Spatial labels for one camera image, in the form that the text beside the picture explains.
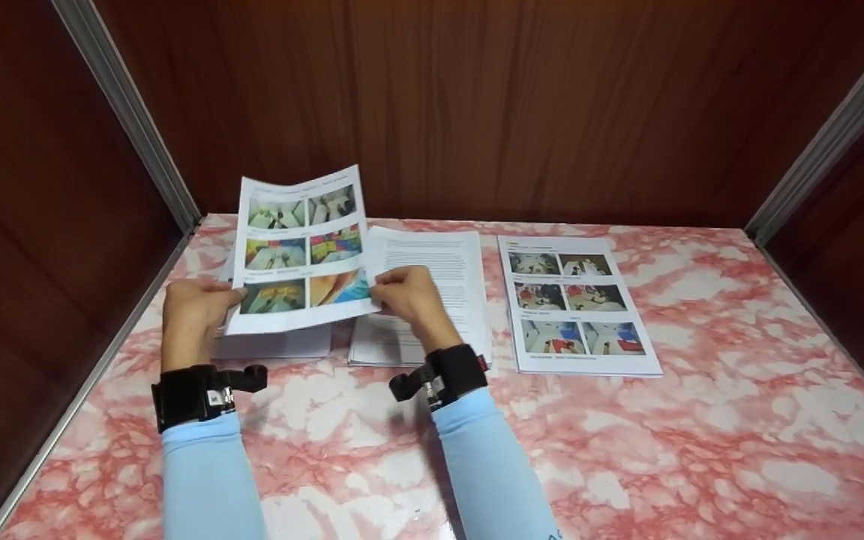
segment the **arm sleeve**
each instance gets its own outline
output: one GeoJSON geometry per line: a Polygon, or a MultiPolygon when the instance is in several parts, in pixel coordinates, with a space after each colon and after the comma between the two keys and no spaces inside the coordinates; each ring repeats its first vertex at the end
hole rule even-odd
{"type": "Polygon", "coordinates": [[[467,540],[560,540],[539,477],[480,388],[432,412],[467,540]]]}
{"type": "Polygon", "coordinates": [[[229,413],[162,433],[166,540],[266,537],[240,430],[229,413]]]}

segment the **tabletop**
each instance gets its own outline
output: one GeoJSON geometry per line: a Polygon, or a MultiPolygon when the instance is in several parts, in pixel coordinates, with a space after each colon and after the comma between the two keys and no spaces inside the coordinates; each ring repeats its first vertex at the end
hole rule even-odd
{"type": "MultiPolygon", "coordinates": [[[[478,230],[490,390],[566,538],[863,538],[864,379],[739,229],[370,220],[478,230]],[[607,239],[665,375],[524,375],[495,235],[607,239]]],[[[168,281],[216,276],[236,218],[207,216],[168,281]]],[[[161,537],[164,288],[62,434],[1,538],[161,537]]],[[[237,403],[273,538],[453,538],[428,415],[397,371],[332,351],[237,403]]]]}

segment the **white paper sheet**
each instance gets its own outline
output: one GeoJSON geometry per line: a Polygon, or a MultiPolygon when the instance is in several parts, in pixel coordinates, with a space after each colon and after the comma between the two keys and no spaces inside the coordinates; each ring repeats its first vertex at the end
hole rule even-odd
{"type": "MultiPolygon", "coordinates": [[[[373,226],[369,239],[367,264],[374,274],[413,264],[429,268],[459,335],[491,366],[479,233],[401,232],[373,226]]],[[[398,366],[423,362],[422,345],[401,319],[373,314],[355,322],[349,365],[398,366]]]]}
{"type": "MultiPolygon", "coordinates": [[[[236,252],[232,246],[231,253],[236,252]]],[[[234,257],[229,254],[219,281],[233,282],[234,257]]],[[[224,359],[323,359],[332,351],[332,324],[299,328],[281,334],[224,335],[215,341],[212,358],[224,359]]]]}
{"type": "Polygon", "coordinates": [[[228,335],[270,334],[374,314],[357,166],[304,184],[242,179],[232,283],[249,290],[228,335]]]}
{"type": "Polygon", "coordinates": [[[662,375],[606,240],[500,236],[498,245],[519,371],[662,375]]]}

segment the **image of room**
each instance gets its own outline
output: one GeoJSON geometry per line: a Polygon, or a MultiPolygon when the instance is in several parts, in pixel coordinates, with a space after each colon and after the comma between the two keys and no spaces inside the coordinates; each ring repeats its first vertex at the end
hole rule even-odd
{"type": "Polygon", "coordinates": [[[305,308],[305,280],[246,283],[240,314],[279,314],[305,308]]]}
{"type": "Polygon", "coordinates": [[[369,298],[369,283],[361,268],[340,274],[309,277],[309,305],[342,304],[369,298]]]}
{"type": "Polygon", "coordinates": [[[559,263],[549,253],[509,253],[508,263],[515,274],[559,274],[559,263]]]}
{"type": "Polygon", "coordinates": [[[611,276],[604,255],[559,255],[562,276],[611,276]]]}
{"type": "Polygon", "coordinates": [[[318,197],[309,197],[309,225],[345,218],[356,211],[356,192],[351,185],[340,187],[318,197]]]}
{"type": "Polygon", "coordinates": [[[312,264],[335,263],[362,253],[362,236],[359,226],[346,226],[345,229],[329,232],[326,235],[309,237],[312,264]]]}
{"type": "Polygon", "coordinates": [[[537,355],[585,355],[576,322],[521,321],[525,350],[537,355]]]}
{"type": "Polygon", "coordinates": [[[583,322],[593,355],[644,355],[645,349],[631,322],[583,322]]]}
{"type": "Polygon", "coordinates": [[[305,201],[263,201],[253,195],[249,201],[249,227],[292,229],[305,226],[305,201]]]}
{"type": "Polygon", "coordinates": [[[246,239],[246,269],[275,270],[305,266],[305,238],[246,239]]]}
{"type": "Polygon", "coordinates": [[[522,310],[555,311],[566,308],[562,287],[554,284],[516,283],[515,297],[518,298],[518,307],[522,310]]]}
{"type": "Polygon", "coordinates": [[[564,286],[570,310],[626,311],[618,286],[564,286]]]}

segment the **hand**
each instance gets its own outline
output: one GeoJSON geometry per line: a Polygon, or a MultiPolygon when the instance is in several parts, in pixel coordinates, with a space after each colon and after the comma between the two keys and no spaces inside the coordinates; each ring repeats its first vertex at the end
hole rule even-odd
{"type": "Polygon", "coordinates": [[[426,355],[463,343],[425,266],[402,266],[378,274],[371,296],[412,327],[426,355]]]}
{"type": "Polygon", "coordinates": [[[244,297],[244,288],[207,277],[169,283],[162,307],[162,373],[207,365],[215,332],[244,297]]]}

